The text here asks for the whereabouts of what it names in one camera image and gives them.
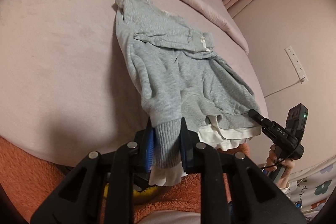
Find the right hand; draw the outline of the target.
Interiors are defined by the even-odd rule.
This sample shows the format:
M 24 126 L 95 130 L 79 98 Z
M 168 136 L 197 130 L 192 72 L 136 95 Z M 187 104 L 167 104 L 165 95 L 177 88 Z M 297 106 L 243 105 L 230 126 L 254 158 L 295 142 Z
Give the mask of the right hand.
M 276 155 L 276 146 L 271 145 L 266 159 L 266 171 L 268 177 L 275 178 L 275 184 L 281 188 L 286 189 L 289 187 L 289 177 L 293 171 L 295 162 L 292 159 L 279 160 Z

